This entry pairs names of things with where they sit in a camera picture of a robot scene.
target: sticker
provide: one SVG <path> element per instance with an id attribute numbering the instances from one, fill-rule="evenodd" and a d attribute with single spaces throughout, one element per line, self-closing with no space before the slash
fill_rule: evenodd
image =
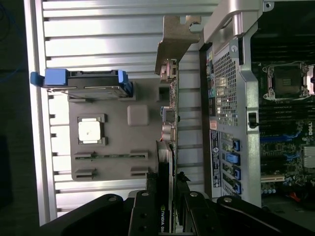
<path id="1" fill-rule="evenodd" d="M 211 160 L 212 160 L 212 185 L 215 188 L 221 187 L 220 175 L 220 144 L 219 132 L 210 130 L 210 147 L 211 147 Z"/>
<path id="2" fill-rule="evenodd" d="M 210 129 L 217 130 L 217 121 L 216 120 L 210 121 Z"/>

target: gray plastic panel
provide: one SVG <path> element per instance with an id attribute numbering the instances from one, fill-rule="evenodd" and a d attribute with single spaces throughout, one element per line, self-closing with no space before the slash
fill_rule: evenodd
<path id="1" fill-rule="evenodd" d="M 120 180 L 146 177 L 145 173 L 157 169 L 157 150 L 155 140 L 159 140 L 162 122 L 160 107 L 168 101 L 156 101 L 159 79 L 139 79 L 136 86 L 137 100 L 98 100 L 92 103 L 69 103 L 71 172 L 75 181 Z M 147 105 L 148 125 L 129 125 L 127 111 L 129 106 Z M 106 121 L 101 125 L 107 143 L 82 144 L 78 141 L 78 119 L 82 117 L 101 117 Z M 82 153 L 97 155 L 121 155 L 98 159 L 80 159 Z M 142 157 L 125 157 L 126 154 L 142 154 Z M 93 176 L 86 178 L 78 171 L 95 170 Z"/>

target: green circuit board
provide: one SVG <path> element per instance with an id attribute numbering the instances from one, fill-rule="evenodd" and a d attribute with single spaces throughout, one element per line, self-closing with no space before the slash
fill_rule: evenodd
<path id="1" fill-rule="evenodd" d="M 264 62 L 252 65 L 259 83 L 261 174 L 284 175 L 269 184 L 303 186 L 313 181 L 315 170 L 305 166 L 305 149 L 315 150 L 315 96 L 303 62 Z"/>

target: label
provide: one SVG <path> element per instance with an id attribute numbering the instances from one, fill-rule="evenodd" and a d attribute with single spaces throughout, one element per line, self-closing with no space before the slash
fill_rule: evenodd
<path id="1" fill-rule="evenodd" d="M 161 233 L 169 232 L 169 211 L 166 209 L 165 205 L 161 206 L 160 212 L 160 229 Z"/>
<path id="2" fill-rule="evenodd" d="M 210 129 L 217 130 L 217 121 L 216 120 L 210 121 Z"/>
<path id="3" fill-rule="evenodd" d="M 212 160 L 212 183 L 214 188 L 221 187 L 219 132 L 210 130 L 210 148 Z"/>

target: pcie slot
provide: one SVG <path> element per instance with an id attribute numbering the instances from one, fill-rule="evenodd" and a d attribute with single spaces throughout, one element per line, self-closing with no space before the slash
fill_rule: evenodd
<path id="1" fill-rule="evenodd" d="M 260 178 L 261 183 L 283 182 L 284 180 L 285 180 L 284 175 L 268 175 L 261 176 Z"/>

